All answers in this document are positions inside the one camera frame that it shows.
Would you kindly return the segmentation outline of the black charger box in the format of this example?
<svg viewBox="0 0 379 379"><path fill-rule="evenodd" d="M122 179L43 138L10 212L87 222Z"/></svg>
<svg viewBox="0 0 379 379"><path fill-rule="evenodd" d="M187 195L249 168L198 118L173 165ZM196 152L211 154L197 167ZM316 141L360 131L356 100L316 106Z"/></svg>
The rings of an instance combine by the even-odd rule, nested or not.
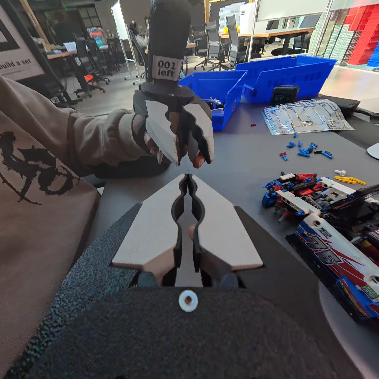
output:
<svg viewBox="0 0 379 379"><path fill-rule="evenodd" d="M271 106L294 103L300 90L299 85L280 85L273 88Z"/></svg>

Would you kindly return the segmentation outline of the cluster of blue lego pins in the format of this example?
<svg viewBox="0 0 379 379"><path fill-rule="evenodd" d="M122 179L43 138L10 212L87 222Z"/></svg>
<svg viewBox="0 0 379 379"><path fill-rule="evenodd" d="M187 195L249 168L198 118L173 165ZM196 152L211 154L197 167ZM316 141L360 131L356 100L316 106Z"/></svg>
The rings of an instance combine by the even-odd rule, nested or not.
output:
<svg viewBox="0 0 379 379"><path fill-rule="evenodd" d="M319 150L318 145L315 143L310 143L305 145L301 142L301 140L297 139L297 133L294 134L291 141L289 141L286 145L287 149L295 149L297 148L297 156L310 158L312 155L322 155L328 159L334 159L334 155L327 150Z"/></svg>

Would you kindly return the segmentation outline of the lego race car model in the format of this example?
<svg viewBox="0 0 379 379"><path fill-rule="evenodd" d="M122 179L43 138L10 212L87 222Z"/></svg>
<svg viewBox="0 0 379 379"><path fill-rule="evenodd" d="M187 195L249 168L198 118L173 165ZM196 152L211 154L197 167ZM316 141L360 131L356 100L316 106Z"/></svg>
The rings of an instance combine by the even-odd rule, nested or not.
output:
<svg viewBox="0 0 379 379"><path fill-rule="evenodd" d="M287 242L355 322L378 329L378 184L346 184L282 171L264 186L262 206L297 225Z"/></svg>

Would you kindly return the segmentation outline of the small blue plastic bin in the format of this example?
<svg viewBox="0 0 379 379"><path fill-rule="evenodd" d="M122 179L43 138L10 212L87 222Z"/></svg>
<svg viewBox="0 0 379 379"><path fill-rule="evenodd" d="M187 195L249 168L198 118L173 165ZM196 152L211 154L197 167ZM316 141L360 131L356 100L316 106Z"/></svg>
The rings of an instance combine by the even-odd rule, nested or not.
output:
<svg viewBox="0 0 379 379"><path fill-rule="evenodd" d="M246 70L195 72L179 80L208 104L214 131L222 131L238 107L247 77Z"/></svg>

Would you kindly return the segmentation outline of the person's left forearm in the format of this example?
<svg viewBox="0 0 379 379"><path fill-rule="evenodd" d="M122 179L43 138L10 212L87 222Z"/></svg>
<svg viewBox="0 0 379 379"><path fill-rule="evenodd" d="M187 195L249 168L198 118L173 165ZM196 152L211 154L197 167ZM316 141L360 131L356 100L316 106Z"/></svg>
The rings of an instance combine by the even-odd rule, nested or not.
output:
<svg viewBox="0 0 379 379"><path fill-rule="evenodd" d="M102 163L117 166L146 156L136 141L133 112L119 109L107 118L100 118L52 104L46 107L46 112L47 120L41 121L41 125L48 137L43 145L77 174L89 172Z"/></svg>

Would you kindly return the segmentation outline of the stack of red blue bins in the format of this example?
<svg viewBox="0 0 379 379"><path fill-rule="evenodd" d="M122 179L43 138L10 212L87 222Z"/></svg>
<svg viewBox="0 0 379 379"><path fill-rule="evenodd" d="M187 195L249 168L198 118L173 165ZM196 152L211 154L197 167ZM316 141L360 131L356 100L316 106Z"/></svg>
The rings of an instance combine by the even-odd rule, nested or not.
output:
<svg viewBox="0 0 379 379"><path fill-rule="evenodd" d="M378 1L334 1L317 55L341 67L379 71Z"/></svg>

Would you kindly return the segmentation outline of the stack of white storage bins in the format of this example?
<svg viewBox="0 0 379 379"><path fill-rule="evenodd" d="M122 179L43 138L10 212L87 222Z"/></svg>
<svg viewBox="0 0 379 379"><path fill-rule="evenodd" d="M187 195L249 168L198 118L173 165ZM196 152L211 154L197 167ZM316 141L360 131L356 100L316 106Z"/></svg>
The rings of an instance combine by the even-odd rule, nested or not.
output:
<svg viewBox="0 0 379 379"><path fill-rule="evenodd" d="M228 33L227 20L235 17L235 24L239 34L247 34L252 30L253 16L256 4L246 3L245 1L230 2L222 1L222 5L218 13L219 34Z"/></svg>

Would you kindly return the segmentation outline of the wall whiteboard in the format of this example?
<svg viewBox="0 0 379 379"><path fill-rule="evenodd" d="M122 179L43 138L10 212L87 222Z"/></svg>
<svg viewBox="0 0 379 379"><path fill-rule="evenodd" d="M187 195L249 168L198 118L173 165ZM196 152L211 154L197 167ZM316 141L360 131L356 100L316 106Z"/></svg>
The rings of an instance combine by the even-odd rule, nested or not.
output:
<svg viewBox="0 0 379 379"><path fill-rule="evenodd" d="M323 13L328 4L328 0L261 0L257 21Z"/></svg>

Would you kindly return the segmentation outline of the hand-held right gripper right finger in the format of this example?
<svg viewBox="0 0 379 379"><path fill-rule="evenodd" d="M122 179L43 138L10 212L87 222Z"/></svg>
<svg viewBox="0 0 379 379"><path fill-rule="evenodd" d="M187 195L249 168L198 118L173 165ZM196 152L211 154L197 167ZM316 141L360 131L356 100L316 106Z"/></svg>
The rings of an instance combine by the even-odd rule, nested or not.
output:
<svg viewBox="0 0 379 379"><path fill-rule="evenodd" d="M192 256L196 272L212 279L263 267L235 206L195 175L189 176L192 215L196 218Z"/></svg>

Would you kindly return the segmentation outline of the large blue plastic bin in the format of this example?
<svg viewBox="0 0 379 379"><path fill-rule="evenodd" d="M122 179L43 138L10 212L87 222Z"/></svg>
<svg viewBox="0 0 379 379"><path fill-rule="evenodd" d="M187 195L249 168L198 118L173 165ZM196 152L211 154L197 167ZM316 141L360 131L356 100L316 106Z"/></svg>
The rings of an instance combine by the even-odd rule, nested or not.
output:
<svg viewBox="0 0 379 379"><path fill-rule="evenodd" d="M235 71L247 71L243 97L252 103L271 101L275 87L299 86L298 98L320 93L337 60L308 55L263 59L240 63Z"/></svg>

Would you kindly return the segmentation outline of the rolling whiteboard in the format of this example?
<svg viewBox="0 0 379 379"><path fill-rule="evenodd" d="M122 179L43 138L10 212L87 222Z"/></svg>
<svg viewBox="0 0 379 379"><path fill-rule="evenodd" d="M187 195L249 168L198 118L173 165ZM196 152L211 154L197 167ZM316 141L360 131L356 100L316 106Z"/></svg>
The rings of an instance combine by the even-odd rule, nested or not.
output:
<svg viewBox="0 0 379 379"><path fill-rule="evenodd" d="M140 72L138 69L138 60L136 59L130 32L129 32L128 26L126 25L126 22L122 13L121 3L119 0L116 1L111 6L111 13L116 24L117 35L121 44L122 52L126 61L126 66L129 72L129 74L124 77L124 80L126 81L128 79L133 78L134 80L133 85L136 85L136 83L140 82L141 80ZM128 42L129 44L132 58L127 57L125 46L124 46L125 41Z"/></svg>

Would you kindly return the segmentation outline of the framed marker sign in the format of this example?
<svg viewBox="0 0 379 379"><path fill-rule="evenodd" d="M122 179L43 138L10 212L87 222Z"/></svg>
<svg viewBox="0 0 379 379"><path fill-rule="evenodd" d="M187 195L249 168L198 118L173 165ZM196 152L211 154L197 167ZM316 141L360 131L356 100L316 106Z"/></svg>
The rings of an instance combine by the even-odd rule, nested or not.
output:
<svg viewBox="0 0 379 379"><path fill-rule="evenodd" d="M46 75L49 66L10 1L0 1L0 71L14 81Z"/></svg>

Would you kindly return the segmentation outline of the wooden office table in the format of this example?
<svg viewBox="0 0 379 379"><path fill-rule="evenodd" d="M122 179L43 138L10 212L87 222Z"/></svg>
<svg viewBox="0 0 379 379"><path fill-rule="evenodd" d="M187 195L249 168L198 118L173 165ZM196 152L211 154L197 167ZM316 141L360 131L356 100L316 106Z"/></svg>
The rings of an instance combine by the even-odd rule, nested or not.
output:
<svg viewBox="0 0 379 379"><path fill-rule="evenodd" d="M250 42L253 43L254 38L258 39L270 39L273 37L284 39L282 53L285 54L288 51L288 46L291 38L301 36L301 41L304 41L305 35L312 33L316 28L292 28L292 29L277 29L277 30L266 30L263 32L253 32L250 33L239 33L239 36L250 37Z"/></svg>

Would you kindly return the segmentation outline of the black office chair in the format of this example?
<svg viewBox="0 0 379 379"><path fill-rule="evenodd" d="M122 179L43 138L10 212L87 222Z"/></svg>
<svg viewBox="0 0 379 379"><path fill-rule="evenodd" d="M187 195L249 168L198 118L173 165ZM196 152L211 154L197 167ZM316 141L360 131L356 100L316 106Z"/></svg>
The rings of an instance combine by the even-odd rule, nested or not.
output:
<svg viewBox="0 0 379 379"><path fill-rule="evenodd" d="M92 97L91 91L97 89L105 93L105 89L98 85L99 78L94 65L87 53L86 41L83 35L73 33L75 41L76 56L74 57L74 64L77 73L75 74L80 88L75 90L76 97L80 99L80 94L84 93L88 97Z"/></svg>

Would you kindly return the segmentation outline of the person's beige printed sweatshirt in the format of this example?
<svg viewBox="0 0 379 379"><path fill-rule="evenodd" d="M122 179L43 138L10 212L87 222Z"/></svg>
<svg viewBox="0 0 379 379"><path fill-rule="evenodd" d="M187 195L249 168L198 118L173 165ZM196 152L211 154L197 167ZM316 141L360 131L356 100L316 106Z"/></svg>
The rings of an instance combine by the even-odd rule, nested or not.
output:
<svg viewBox="0 0 379 379"><path fill-rule="evenodd" d="M1 78L1 378L46 315L99 201L81 179L88 172L44 147L50 104Z"/></svg>

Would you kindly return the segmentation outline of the sticker sheet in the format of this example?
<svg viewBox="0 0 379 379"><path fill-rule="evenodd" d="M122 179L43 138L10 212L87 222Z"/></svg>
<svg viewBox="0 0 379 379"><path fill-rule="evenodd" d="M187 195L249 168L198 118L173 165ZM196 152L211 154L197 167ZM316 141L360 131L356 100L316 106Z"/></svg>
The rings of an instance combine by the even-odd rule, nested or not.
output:
<svg viewBox="0 0 379 379"><path fill-rule="evenodd" d="M329 99L266 107L263 119L272 135L354 130L338 105Z"/></svg>

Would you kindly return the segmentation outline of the black power adapter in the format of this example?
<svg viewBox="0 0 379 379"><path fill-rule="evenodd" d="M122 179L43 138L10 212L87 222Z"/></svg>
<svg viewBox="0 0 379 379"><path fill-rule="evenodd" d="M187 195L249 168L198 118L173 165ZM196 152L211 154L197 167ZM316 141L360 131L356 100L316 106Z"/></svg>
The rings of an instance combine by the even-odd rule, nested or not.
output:
<svg viewBox="0 0 379 379"><path fill-rule="evenodd" d="M327 99L335 103L343 112L353 112L360 105L360 101L334 96L320 96L320 99Z"/></svg>

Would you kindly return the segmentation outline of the person's left hand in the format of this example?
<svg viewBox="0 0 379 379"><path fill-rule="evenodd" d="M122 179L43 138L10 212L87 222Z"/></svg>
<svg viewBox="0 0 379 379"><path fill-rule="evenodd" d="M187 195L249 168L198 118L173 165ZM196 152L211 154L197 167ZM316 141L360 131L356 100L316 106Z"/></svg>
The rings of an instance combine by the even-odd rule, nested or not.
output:
<svg viewBox="0 0 379 379"><path fill-rule="evenodd" d="M181 114L178 112L170 112L168 114L168 120L171 122L171 130L178 138L178 157L179 159L182 159L188 151L181 132ZM141 115L135 114L132 121L132 129L137 144L149 152L150 155L156 157L159 149L149 133L147 133L145 120ZM193 167L198 169L205 163L205 161L205 157L199 152L192 160Z"/></svg>

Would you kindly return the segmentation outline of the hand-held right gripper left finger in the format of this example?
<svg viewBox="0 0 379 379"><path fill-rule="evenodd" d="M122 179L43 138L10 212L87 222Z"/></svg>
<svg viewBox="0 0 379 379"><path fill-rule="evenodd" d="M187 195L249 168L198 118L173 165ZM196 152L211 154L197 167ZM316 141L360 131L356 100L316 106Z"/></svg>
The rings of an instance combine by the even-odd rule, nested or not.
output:
<svg viewBox="0 0 379 379"><path fill-rule="evenodd" d="M188 175L181 174L142 204L117 250L115 267L151 272L162 279L182 263L182 228Z"/></svg>

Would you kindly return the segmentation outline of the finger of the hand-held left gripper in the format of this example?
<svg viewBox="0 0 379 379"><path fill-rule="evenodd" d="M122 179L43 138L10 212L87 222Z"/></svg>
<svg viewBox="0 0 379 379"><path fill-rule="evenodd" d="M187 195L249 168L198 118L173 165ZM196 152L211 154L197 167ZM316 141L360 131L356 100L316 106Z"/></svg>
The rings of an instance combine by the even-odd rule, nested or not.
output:
<svg viewBox="0 0 379 379"><path fill-rule="evenodd" d="M181 141L180 113L169 111L168 106L155 100L145 100L147 118L146 130L159 149L158 156L164 155L175 166L180 165Z"/></svg>
<svg viewBox="0 0 379 379"><path fill-rule="evenodd" d="M213 162L213 125L210 109L205 102L192 102L183 106L182 141L193 165Z"/></svg>

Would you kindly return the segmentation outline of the black knit cloth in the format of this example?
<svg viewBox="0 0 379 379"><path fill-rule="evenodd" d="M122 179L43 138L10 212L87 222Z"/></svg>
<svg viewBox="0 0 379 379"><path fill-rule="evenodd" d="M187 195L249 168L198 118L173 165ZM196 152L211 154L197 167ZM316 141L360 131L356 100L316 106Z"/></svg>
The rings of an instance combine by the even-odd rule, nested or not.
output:
<svg viewBox="0 0 379 379"><path fill-rule="evenodd" d="M93 174L100 179L127 179L127 178L150 178L164 173L170 163L162 161L158 163L156 157L141 157L135 161L126 161L111 166L101 163L92 168Z"/></svg>

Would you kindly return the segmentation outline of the grey mesh office chair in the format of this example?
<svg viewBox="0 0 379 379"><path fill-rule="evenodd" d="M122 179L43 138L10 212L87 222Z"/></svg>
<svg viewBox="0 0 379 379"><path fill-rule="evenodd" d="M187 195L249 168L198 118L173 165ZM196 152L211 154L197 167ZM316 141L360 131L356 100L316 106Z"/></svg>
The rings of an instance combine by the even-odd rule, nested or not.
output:
<svg viewBox="0 0 379 379"><path fill-rule="evenodd" d="M225 46L222 44L219 36L219 30L216 21L205 23L205 33L207 39L207 61L212 64L208 71L214 71L216 68L221 71L225 66Z"/></svg>
<svg viewBox="0 0 379 379"><path fill-rule="evenodd" d="M261 58L261 39L254 38L253 43L248 41L248 47L244 48L244 41L240 41L236 28L235 15L226 17L226 24L229 33L229 54L228 63L232 68L235 68L239 63L247 63L251 58Z"/></svg>

